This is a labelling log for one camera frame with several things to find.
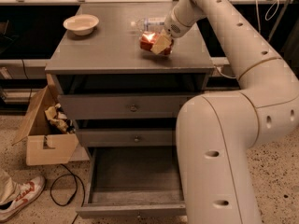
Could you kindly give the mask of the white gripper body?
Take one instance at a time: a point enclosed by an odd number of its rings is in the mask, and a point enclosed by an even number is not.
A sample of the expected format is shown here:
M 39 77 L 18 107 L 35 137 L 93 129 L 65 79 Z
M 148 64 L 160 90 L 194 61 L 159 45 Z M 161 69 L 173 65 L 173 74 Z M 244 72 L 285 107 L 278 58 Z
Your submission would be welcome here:
M 192 12 L 172 9 L 164 21 L 164 30 L 173 38 L 184 36 L 195 24 Z

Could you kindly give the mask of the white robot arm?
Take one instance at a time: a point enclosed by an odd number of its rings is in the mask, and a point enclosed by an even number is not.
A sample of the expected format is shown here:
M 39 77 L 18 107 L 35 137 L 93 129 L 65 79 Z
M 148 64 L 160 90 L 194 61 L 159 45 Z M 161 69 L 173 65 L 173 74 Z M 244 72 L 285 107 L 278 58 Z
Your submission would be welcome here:
M 229 0 L 179 0 L 167 16 L 169 37 L 206 17 L 239 84 L 186 102 L 176 145 L 188 224 L 262 224 L 251 184 L 248 148 L 299 124 L 299 81 Z

